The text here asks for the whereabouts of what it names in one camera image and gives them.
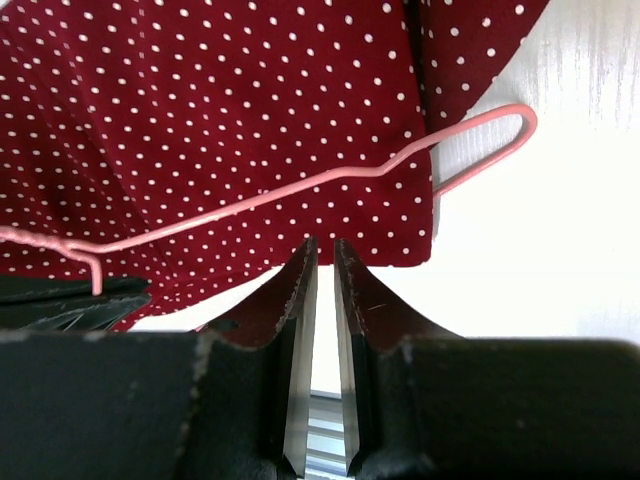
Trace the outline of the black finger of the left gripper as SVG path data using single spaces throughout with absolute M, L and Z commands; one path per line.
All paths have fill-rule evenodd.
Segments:
M 36 331 L 109 330 L 150 301 L 145 293 L 81 297 L 19 309 L 19 328 Z
M 145 279 L 135 277 L 108 278 L 103 281 L 102 294 L 144 293 L 149 287 Z M 75 297 L 92 297 L 92 283 L 84 280 L 1 277 L 1 305 L 26 303 Z

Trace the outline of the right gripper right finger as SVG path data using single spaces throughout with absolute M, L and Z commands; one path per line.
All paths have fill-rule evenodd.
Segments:
M 334 243 L 334 292 L 348 474 L 431 473 L 401 345 L 456 333 L 406 303 L 345 239 Z

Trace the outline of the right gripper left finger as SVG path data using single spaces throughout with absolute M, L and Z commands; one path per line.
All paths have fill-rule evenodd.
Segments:
M 204 381 L 205 474 L 303 474 L 317 284 L 310 238 L 274 277 L 207 324 L 222 340 Z

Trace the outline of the pink wire hanger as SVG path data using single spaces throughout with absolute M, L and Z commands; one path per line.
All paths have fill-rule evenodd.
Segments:
M 71 238 L 63 239 L 61 237 L 29 232 L 13 226 L 3 226 L 1 228 L 1 239 L 3 241 L 9 241 L 16 244 L 53 250 L 67 259 L 86 264 L 90 272 L 91 293 L 94 296 L 98 296 L 103 291 L 103 276 L 100 261 L 100 256 L 103 254 L 122 251 L 172 237 L 176 234 L 190 231 L 203 225 L 208 225 L 226 217 L 237 215 L 246 210 L 256 209 L 262 205 L 278 201 L 287 196 L 319 187 L 334 180 L 382 177 L 390 173 L 393 169 L 399 167 L 399 165 L 408 160 L 412 155 L 420 151 L 427 150 L 450 137 L 460 135 L 466 131 L 480 127 L 497 119 L 513 115 L 517 115 L 521 118 L 521 127 L 516 137 L 510 143 L 491 155 L 477 161 L 473 165 L 459 171 L 457 174 L 434 186 L 432 188 L 432 197 L 434 199 L 438 199 L 442 197 L 442 195 L 459 187 L 466 181 L 499 163 L 523 147 L 531 139 L 538 128 L 539 120 L 536 112 L 530 106 L 525 104 L 508 104 L 499 106 L 418 139 L 401 149 L 392 158 L 379 166 L 343 166 L 329 169 L 323 173 L 301 179 L 249 199 L 241 200 L 234 204 L 202 213 L 190 219 L 116 242 L 97 244 L 85 240 L 75 240 Z

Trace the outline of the red polka dot skirt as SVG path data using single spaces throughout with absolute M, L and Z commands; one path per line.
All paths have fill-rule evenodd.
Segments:
M 110 243 L 459 122 L 549 1 L 9 1 L 1 225 Z M 430 155 L 103 254 L 173 313 L 347 238 L 371 266 L 431 257 Z

